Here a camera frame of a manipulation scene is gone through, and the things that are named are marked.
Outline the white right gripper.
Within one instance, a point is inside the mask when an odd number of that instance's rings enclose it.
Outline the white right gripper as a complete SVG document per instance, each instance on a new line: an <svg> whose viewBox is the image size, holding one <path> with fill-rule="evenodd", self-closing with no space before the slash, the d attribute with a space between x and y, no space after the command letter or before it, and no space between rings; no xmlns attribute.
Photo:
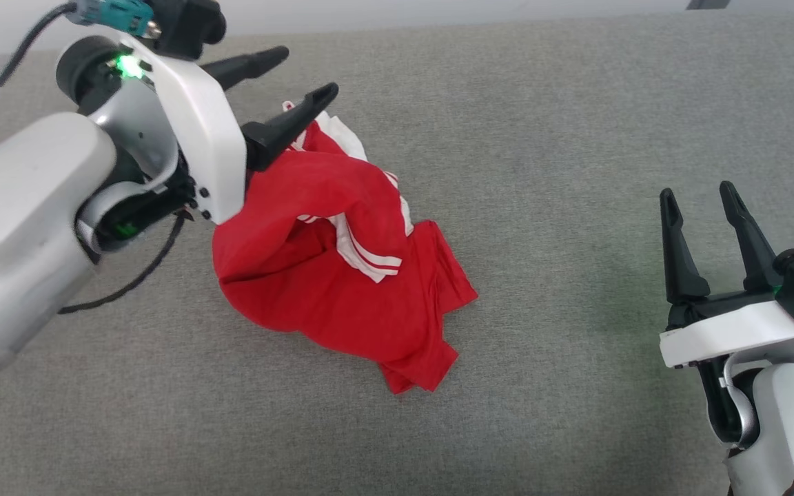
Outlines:
<svg viewBox="0 0 794 496"><path fill-rule="evenodd" d="M699 275L684 238L684 218L675 195L670 188L660 192L666 300L671 308L659 347L665 367L671 369L794 339L794 317L775 300L774 289L784 282L774 268L775 252L732 182L720 183L720 196L726 219L736 231L747 291L709 296L710 286Z"/></svg>

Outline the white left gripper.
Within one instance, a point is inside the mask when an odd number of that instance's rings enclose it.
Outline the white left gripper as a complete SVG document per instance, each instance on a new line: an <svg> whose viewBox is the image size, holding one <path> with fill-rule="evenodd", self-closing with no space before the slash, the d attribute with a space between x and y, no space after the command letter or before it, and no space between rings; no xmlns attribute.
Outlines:
<svg viewBox="0 0 794 496"><path fill-rule="evenodd" d="M337 83L327 83L267 122L245 123L240 129L224 91L279 66L290 54L288 47L237 54L199 66L155 54L134 37L123 35L120 40L132 48L136 59L151 65L149 78L189 175L196 186L207 190L206 196L198 196L198 206L215 224L227 222L245 204L246 169L264 172L339 94Z"/></svg>

